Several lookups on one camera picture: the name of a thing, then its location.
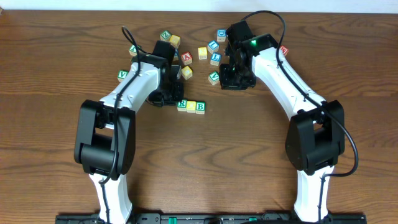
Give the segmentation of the green R letter block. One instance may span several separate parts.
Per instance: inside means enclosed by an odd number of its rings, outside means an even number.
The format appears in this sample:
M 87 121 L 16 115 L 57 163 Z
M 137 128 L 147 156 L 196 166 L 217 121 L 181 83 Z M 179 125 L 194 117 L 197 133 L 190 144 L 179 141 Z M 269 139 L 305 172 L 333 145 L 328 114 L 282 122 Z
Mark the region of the green R letter block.
M 178 111 L 186 111 L 187 110 L 187 100 L 181 100 L 177 103 Z

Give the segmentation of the yellow O letter block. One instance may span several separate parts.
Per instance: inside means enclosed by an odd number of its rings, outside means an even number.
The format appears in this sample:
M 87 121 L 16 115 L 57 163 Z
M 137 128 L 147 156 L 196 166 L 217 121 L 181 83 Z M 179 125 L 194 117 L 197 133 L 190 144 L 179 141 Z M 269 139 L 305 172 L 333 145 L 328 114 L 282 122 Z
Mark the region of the yellow O letter block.
M 196 113 L 197 103 L 196 101 L 187 101 L 186 111 L 187 113 Z

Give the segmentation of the green B letter block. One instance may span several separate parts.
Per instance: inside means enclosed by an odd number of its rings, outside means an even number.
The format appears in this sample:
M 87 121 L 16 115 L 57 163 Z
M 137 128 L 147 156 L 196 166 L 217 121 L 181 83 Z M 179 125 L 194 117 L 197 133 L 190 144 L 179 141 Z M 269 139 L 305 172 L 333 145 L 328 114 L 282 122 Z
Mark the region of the green B letter block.
M 196 114 L 205 114 L 205 111 L 206 111 L 206 103 L 203 101 L 197 101 L 195 113 Z

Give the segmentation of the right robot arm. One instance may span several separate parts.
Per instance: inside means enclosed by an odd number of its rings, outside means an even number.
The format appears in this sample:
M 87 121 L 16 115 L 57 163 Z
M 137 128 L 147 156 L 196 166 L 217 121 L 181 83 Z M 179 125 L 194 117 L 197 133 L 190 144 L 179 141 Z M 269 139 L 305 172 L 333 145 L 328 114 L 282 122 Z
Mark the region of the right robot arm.
M 220 66 L 222 89 L 245 90 L 261 80 L 275 96 L 289 119 L 285 151 L 298 175 L 294 212 L 302 222 L 323 221 L 329 179 L 345 151 L 342 105 L 315 93 L 271 35 L 227 38 L 229 63 Z

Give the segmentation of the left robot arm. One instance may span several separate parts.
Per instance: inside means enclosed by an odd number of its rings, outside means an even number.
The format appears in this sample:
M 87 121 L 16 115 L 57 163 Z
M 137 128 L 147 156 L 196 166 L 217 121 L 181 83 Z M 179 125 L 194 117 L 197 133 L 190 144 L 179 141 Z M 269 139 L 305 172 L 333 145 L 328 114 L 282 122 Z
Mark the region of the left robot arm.
M 183 98 L 182 68 L 170 59 L 139 54 L 124 80 L 99 101 L 80 107 L 74 160 L 93 181 L 100 203 L 96 223 L 127 223 L 132 202 L 126 174 L 136 151 L 136 113 L 146 100 L 175 105 Z

